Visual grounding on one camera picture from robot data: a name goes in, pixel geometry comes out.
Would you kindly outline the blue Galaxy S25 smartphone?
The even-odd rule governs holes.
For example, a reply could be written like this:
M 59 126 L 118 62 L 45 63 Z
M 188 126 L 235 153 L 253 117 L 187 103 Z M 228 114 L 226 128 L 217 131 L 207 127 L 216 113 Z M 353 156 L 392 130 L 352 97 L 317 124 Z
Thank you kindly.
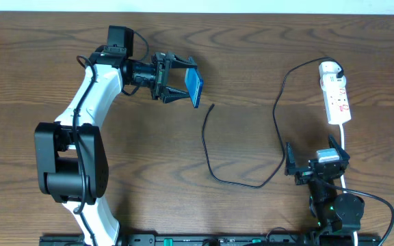
M 204 85 L 203 77 L 197 68 L 188 68 L 185 72 L 185 85 L 194 108 L 198 108 Z

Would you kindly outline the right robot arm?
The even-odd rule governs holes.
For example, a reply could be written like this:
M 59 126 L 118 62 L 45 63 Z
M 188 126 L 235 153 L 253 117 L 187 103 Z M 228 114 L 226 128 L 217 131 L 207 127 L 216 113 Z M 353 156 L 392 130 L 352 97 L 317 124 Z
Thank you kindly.
M 285 175 L 294 176 L 297 185 L 307 185 L 311 193 L 310 210 L 318 220 L 318 228 L 311 230 L 305 239 L 312 245 L 352 245 L 355 232 L 360 230 L 365 202 L 351 193 L 337 193 L 334 180 L 344 175 L 349 165 L 349 154 L 328 137 L 329 148 L 318 150 L 308 165 L 296 165 L 293 148 L 286 143 Z

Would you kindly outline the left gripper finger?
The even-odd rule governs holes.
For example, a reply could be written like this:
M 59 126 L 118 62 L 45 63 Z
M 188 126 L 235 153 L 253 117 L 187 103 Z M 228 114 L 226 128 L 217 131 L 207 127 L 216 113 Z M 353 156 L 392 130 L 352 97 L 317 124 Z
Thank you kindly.
M 198 65 L 192 57 L 183 58 L 173 52 L 168 51 L 166 53 L 166 67 L 168 67 L 169 69 L 188 69 L 197 68 Z
M 180 89 L 169 86 L 161 86 L 159 97 L 164 104 L 174 102 L 176 100 L 189 98 L 189 93 Z

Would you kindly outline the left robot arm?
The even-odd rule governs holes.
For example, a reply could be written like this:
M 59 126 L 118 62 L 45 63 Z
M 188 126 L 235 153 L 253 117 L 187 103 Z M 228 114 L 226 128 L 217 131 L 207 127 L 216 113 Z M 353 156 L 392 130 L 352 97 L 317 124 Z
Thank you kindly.
M 109 26 L 107 42 L 89 57 L 77 56 L 85 77 L 69 106 L 34 132 L 38 185 L 62 204 L 81 228 L 79 236 L 41 236 L 40 245 L 126 245 L 120 222 L 105 197 L 109 165 L 101 128 L 126 85 L 147 87 L 154 100 L 190 98 L 198 107 L 203 80 L 192 57 L 156 52 L 151 61 L 133 59 L 136 31 Z

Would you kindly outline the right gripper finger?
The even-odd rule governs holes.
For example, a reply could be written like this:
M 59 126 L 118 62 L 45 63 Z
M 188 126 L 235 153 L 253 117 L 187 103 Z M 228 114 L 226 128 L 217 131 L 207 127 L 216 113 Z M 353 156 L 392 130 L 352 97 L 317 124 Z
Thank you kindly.
M 298 169 L 296 167 L 296 160 L 293 154 L 293 148 L 291 147 L 291 144 L 289 142 L 286 143 L 286 150 L 287 156 L 285 162 L 285 175 L 292 176 L 296 174 Z
M 349 163 L 350 155 L 343 149 L 342 146 L 340 146 L 337 143 L 336 139 L 332 135 L 328 136 L 328 145 L 329 148 L 335 148 L 339 153 L 340 155 L 340 159 L 338 160 L 339 163 L 346 163 L 346 164 Z

